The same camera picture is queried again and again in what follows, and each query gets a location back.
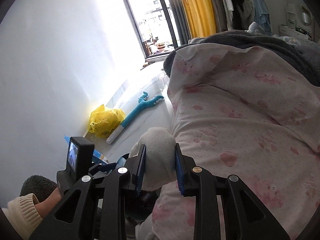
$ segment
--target camera screen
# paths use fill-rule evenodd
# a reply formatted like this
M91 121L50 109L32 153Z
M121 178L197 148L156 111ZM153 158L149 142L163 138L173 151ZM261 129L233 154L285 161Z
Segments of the camera screen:
M68 163L70 164L74 172L76 172L77 155L78 147L73 142L71 142L68 152Z

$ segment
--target cream sweater sleeve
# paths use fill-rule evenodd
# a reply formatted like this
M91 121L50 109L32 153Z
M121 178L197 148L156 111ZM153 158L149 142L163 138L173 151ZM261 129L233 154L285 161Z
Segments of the cream sweater sleeve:
M8 208L2 209L13 228L24 240L29 239L42 221L42 217L35 208L35 204L38 203L36 196L31 193L10 201Z

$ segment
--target white tile floor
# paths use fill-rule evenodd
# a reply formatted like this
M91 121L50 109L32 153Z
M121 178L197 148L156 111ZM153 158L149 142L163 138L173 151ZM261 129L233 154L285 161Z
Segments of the white tile floor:
M143 91L149 94L148 99L156 95L162 95L157 105L142 110L139 115L124 129L118 138L111 144L106 139L97 138L88 133L85 137L95 144L95 149L110 162L116 162L119 157L130 152L132 146L140 136L150 127L170 128L172 121L172 104L167 96L169 77L163 70L163 62L155 62L132 76L128 88L115 103L114 108L121 108L129 114L138 104L138 98Z

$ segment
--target teal dinosaur claw toy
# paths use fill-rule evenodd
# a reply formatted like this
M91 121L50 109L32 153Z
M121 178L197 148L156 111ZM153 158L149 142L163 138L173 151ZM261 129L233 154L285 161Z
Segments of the teal dinosaur claw toy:
M148 93L143 92L143 95L138 99L138 105L131 111L130 114L122 121L122 123L110 134L107 139L107 143L111 144L118 135L127 127L127 125L138 115L138 113L147 107L155 106L160 99L164 99L163 96L155 96L151 100L147 101Z

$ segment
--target metal bolt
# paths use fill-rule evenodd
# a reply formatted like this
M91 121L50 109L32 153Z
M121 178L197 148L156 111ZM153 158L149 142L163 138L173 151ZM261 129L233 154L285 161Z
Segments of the metal bolt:
M85 176L83 176L83 177L81 178L81 180L82 180L83 182L88 182L88 181L91 180L91 177L90 177L89 175L85 175Z
M195 172L195 173L200 173L201 171L202 171L202 169L201 169L201 167L193 167L192 168L192 170L193 170L193 172Z
M118 169L118 172L123 174L123 173L126 173L128 171L128 169L126 167L121 167Z
M237 182L237 181L239 180L238 176L236 176L236 175L231 175L231 176L229 177L229 179L230 179L231 181L233 181L233 182Z

